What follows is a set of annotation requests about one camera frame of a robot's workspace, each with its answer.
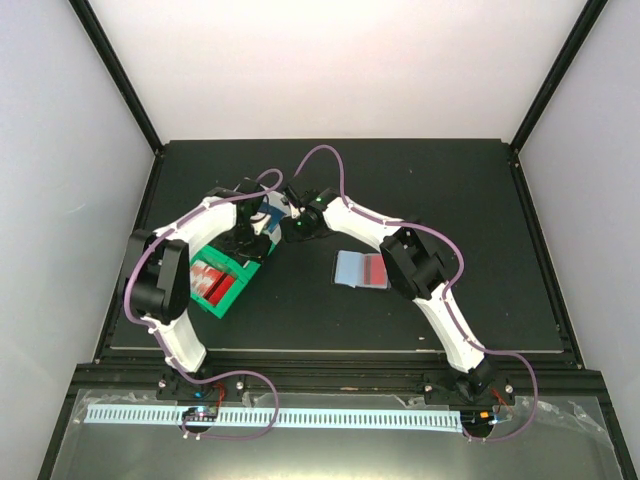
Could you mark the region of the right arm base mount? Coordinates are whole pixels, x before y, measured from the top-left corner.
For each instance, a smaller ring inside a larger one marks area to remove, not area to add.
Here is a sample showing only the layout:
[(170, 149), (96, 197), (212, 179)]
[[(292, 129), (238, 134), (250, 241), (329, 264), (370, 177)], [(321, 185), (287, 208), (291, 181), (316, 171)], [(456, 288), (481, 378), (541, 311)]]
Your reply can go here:
[(515, 404), (514, 393), (507, 391), (511, 385), (502, 373), (489, 373), (480, 379), (455, 370), (431, 370), (423, 374), (417, 392), (427, 404), (450, 407), (492, 407), (504, 401)]

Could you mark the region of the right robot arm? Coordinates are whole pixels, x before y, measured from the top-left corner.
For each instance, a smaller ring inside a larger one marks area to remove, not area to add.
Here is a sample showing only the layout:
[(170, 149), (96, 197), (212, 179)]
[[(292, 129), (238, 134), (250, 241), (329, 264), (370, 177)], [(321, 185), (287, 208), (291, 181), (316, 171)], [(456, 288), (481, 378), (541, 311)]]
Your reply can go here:
[(303, 242), (334, 233), (348, 235), (382, 255), (388, 282), (423, 313), (456, 371), (457, 396), (476, 403), (491, 390), (494, 369), (451, 293), (451, 276), (435, 238), (415, 222), (388, 217), (342, 199), (337, 190), (284, 187), (290, 215), (281, 220), (284, 239)]

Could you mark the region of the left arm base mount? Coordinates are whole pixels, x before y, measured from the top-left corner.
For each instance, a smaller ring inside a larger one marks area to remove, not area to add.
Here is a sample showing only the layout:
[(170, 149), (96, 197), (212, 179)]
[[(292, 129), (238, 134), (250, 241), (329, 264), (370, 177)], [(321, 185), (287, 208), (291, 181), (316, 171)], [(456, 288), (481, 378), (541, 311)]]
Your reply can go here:
[(152, 373), (150, 382), (155, 386), (158, 400), (171, 400), (178, 403), (213, 404), (220, 400), (239, 400), (249, 383), (246, 373), (228, 373), (222, 378), (204, 384), (186, 380), (176, 370), (161, 368)]

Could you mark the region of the red credit card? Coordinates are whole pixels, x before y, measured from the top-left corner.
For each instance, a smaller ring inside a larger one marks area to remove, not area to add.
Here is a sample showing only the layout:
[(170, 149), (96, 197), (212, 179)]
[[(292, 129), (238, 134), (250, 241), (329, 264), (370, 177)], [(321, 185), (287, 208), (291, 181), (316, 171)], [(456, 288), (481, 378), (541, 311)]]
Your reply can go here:
[(386, 267), (381, 254), (367, 254), (364, 256), (362, 284), (368, 288), (389, 288)]

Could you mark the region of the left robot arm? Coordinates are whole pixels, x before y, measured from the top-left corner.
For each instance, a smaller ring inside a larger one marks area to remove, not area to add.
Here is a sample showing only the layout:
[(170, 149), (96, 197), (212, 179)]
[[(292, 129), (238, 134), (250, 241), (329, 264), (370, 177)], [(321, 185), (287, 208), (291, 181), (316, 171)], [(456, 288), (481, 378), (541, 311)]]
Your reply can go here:
[(119, 278), (124, 313), (156, 337), (166, 363), (181, 372), (179, 386), (193, 399), (213, 391), (215, 376), (202, 366), (207, 350), (188, 314), (191, 260), (217, 242), (233, 257), (263, 261), (272, 249), (264, 231), (269, 215), (254, 218), (276, 188), (248, 178), (236, 190), (217, 187), (179, 219), (129, 237)]

